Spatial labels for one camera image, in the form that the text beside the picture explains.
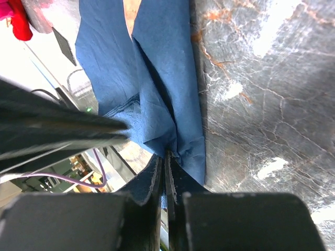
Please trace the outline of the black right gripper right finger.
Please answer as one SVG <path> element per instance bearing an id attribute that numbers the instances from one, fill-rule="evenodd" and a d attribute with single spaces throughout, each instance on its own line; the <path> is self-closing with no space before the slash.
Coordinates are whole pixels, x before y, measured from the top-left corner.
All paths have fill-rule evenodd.
<path id="1" fill-rule="evenodd" d="M 213 193 L 164 161 L 170 250 L 324 250 L 306 205 L 290 193 Z"/>

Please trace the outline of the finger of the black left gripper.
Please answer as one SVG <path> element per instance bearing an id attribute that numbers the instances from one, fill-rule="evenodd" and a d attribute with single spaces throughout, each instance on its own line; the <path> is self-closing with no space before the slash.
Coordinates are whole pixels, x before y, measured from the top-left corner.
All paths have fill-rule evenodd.
<path id="1" fill-rule="evenodd" d="M 1 80 L 1 154 L 58 148 L 86 149 L 123 143 L 119 120 L 62 107 Z"/>
<path id="2" fill-rule="evenodd" d="M 111 134 L 108 139 L 76 140 L 33 145 L 1 154 L 1 174 L 35 172 L 88 149 L 125 143 L 126 135 Z"/>

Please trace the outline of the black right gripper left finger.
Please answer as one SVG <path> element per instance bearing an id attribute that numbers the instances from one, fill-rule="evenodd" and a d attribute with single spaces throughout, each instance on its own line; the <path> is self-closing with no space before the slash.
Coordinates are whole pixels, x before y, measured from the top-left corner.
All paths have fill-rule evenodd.
<path id="1" fill-rule="evenodd" d="M 25 193 L 1 216 L 1 250 L 159 250 L 162 159 L 113 193 Z"/>

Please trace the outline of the blue paper napkin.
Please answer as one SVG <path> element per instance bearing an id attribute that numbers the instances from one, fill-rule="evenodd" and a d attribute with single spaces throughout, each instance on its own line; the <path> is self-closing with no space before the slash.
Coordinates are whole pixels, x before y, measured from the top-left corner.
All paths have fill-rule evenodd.
<path id="1" fill-rule="evenodd" d="M 173 152 L 205 181 L 205 139 L 188 1 L 142 1 L 129 33 L 122 1 L 80 1 L 76 57 L 101 116 L 130 125 L 132 141 Z"/>

